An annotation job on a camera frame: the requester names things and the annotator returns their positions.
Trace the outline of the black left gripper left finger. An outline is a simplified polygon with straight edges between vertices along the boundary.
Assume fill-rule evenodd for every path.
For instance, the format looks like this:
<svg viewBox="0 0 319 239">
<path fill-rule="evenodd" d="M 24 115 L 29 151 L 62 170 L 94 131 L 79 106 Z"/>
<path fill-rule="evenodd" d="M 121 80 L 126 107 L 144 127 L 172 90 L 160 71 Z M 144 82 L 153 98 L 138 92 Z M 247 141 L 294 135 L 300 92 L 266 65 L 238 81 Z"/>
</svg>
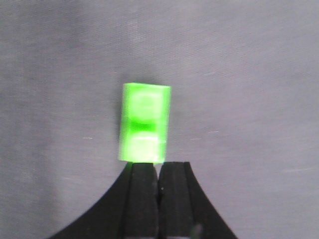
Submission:
<svg viewBox="0 0 319 239">
<path fill-rule="evenodd" d="M 110 189 L 54 239 L 156 239 L 157 174 L 151 163 L 127 163 Z"/>
</svg>

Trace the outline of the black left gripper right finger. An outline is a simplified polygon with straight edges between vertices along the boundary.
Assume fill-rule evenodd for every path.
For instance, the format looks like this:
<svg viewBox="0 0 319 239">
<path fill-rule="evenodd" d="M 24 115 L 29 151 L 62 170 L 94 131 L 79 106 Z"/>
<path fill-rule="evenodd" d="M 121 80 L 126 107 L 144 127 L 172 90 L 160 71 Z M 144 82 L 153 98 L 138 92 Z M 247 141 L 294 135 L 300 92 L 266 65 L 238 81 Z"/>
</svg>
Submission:
<svg viewBox="0 0 319 239">
<path fill-rule="evenodd" d="M 235 239 L 188 162 L 166 162 L 159 174 L 160 239 Z"/>
</svg>

